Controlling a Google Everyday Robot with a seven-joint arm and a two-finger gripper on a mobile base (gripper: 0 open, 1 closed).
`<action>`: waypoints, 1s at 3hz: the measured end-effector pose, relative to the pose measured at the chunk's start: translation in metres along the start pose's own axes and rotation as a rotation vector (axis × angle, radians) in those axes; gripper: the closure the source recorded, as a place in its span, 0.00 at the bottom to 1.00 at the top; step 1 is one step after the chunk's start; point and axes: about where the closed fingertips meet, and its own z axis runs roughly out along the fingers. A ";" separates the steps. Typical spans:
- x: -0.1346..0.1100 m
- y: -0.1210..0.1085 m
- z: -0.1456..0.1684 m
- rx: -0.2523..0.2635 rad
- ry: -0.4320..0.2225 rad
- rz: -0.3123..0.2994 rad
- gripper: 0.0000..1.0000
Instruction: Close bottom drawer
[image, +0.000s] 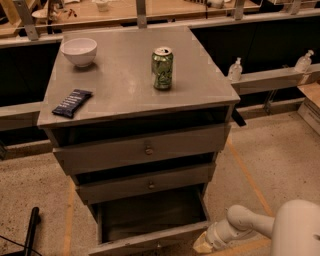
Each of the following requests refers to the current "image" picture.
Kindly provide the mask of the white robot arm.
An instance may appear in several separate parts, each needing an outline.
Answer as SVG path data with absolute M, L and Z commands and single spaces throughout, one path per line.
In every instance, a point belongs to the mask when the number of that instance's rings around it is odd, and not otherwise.
M 271 240 L 271 256 L 320 256 L 320 206 L 291 200 L 279 208 L 275 217 L 269 217 L 233 205 L 227 209 L 225 219 L 211 224 L 198 237 L 193 249 L 209 254 L 254 232 Z

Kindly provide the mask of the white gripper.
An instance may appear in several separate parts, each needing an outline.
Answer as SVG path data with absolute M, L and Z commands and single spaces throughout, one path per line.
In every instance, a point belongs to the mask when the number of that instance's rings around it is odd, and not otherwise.
M 198 254 L 210 254 L 212 248 L 219 250 L 229 242 L 229 223 L 219 221 L 211 224 L 194 242 L 193 249 Z

